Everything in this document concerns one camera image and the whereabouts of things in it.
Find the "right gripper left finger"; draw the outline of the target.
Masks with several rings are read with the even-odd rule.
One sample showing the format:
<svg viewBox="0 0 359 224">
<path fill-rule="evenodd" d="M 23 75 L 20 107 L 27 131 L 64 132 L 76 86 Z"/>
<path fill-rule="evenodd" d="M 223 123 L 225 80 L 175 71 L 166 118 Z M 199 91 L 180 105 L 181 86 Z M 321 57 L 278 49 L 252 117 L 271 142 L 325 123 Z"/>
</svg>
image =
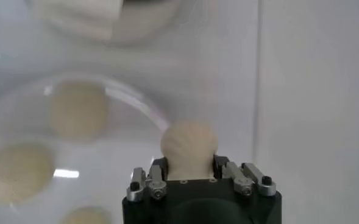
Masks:
<svg viewBox="0 0 359 224">
<path fill-rule="evenodd" d="M 126 201 L 146 203 L 164 199 L 168 191 L 168 161 L 154 159 L 148 173 L 142 167 L 133 169 L 131 182 L 126 189 Z"/>
</svg>

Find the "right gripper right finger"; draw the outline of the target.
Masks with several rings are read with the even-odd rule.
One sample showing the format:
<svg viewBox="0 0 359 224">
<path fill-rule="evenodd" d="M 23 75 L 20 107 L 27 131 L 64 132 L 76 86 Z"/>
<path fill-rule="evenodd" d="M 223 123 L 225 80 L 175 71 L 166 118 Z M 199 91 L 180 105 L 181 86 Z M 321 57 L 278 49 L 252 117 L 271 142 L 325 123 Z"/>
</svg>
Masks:
<svg viewBox="0 0 359 224">
<path fill-rule="evenodd" d="M 215 179 L 231 179 L 233 190 L 245 197 L 254 192 L 264 197 L 273 197 L 277 193 L 273 179 L 264 175 L 253 163 L 237 166 L 226 156 L 214 155 L 213 176 Z"/>
</svg>

